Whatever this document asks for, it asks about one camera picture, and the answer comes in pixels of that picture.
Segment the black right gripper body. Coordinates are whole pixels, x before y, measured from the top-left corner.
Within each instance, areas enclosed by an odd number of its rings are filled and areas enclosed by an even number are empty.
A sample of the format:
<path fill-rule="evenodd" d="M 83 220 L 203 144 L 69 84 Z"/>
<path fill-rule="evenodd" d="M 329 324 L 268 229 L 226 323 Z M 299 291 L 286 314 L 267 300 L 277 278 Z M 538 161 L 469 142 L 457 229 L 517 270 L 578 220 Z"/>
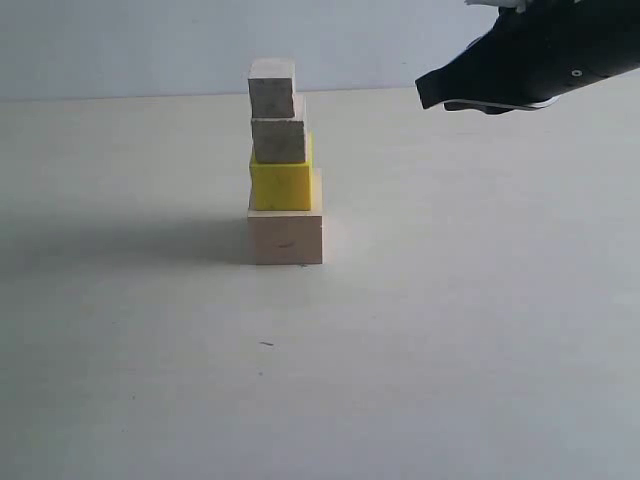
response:
<path fill-rule="evenodd" d="M 638 67 L 638 2 L 531 1 L 415 85 L 425 109 L 534 111 Z"/>

